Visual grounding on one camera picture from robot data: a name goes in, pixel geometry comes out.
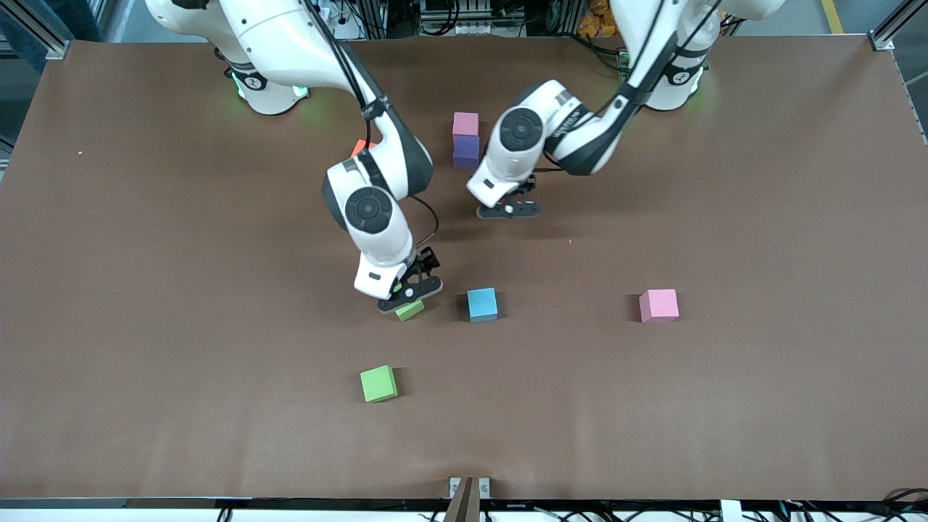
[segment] yellow floor line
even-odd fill
[[[825,18],[828,19],[831,34],[844,34],[844,27],[841,25],[841,19],[838,18],[838,9],[834,6],[834,0],[821,0],[821,7],[825,9]]]

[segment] pink block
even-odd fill
[[[676,290],[648,290],[638,298],[641,322],[670,322],[680,317]]]
[[[479,136],[480,116],[476,112],[455,112],[455,124],[451,134],[454,137]]]

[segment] blue block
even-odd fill
[[[480,163],[480,139],[455,136],[455,168],[477,168]]]
[[[467,291],[470,322],[496,319],[496,290],[493,287]]]

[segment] brown table surface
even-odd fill
[[[556,77],[566,40],[356,46],[436,163],[442,294],[355,292],[323,205],[363,136],[347,93],[262,117],[203,45],[76,43],[0,189],[0,496],[877,499],[928,482],[928,150],[863,36],[723,38],[684,109],[645,111],[535,220],[482,222],[451,164]],[[404,202],[417,235],[431,226]],[[461,296],[494,286],[500,320]],[[635,296],[680,292],[682,321]],[[389,364],[402,397],[368,405]]]

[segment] purple block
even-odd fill
[[[455,137],[455,168],[477,168],[480,163],[480,139],[476,136]]]

